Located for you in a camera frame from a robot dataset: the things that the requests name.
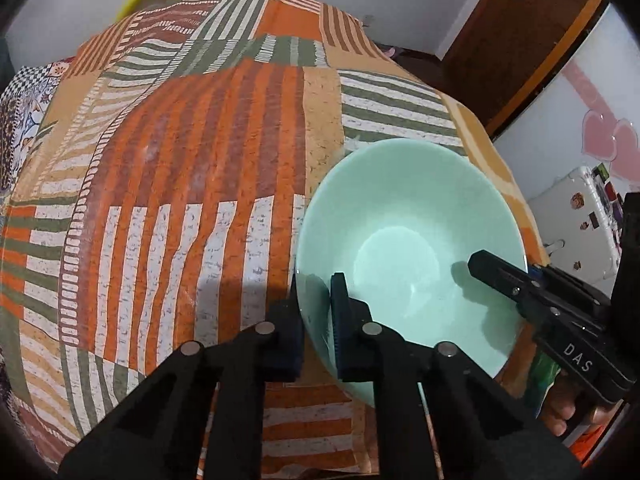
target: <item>pink heart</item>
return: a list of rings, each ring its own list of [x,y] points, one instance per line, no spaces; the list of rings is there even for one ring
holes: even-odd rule
[[[589,110],[582,120],[582,152],[600,160],[616,158],[616,139],[604,117]]]
[[[638,134],[626,119],[618,121],[613,131],[618,155],[611,163],[610,174],[633,184],[640,183],[640,150]]]

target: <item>bowl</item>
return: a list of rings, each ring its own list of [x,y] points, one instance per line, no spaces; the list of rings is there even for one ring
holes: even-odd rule
[[[340,161],[306,210],[296,255],[300,313],[330,373],[337,376],[328,286],[343,272],[373,320],[418,344],[452,341],[495,376],[521,318],[513,301],[469,274],[480,249],[527,268],[509,207],[465,157],[390,139]],[[374,405],[371,383],[340,386]]]

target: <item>sticker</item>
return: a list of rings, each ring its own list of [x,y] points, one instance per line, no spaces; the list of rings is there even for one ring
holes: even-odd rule
[[[589,213],[589,220],[591,220],[591,225],[593,226],[594,229],[597,229],[598,227],[600,227],[600,223],[596,218],[596,213],[594,213],[593,211]]]
[[[571,208],[580,209],[581,207],[584,207],[584,196],[582,193],[576,193],[571,197]]]

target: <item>patterned cloth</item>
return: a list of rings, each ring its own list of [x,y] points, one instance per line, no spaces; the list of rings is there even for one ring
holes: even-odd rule
[[[306,201],[370,142],[468,156],[511,207],[529,259],[546,263],[477,118],[314,0],[137,12],[79,49],[37,137],[0,238],[0,344],[52,464],[173,348],[264,319],[287,293]],[[301,379],[267,389],[263,478],[375,470],[365,415],[306,348]]]

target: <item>metal screw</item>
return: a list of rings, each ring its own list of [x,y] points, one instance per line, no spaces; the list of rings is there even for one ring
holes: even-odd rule
[[[258,334],[267,335],[276,330],[276,326],[271,321],[261,321],[255,326]]]
[[[438,353],[444,355],[444,357],[453,357],[458,353],[458,347],[450,341],[438,343],[437,350]]]
[[[187,341],[180,346],[183,355],[196,355],[200,351],[200,345],[195,341]]]
[[[369,321],[362,326],[362,331],[367,335],[379,335],[382,333],[382,327],[378,323]]]

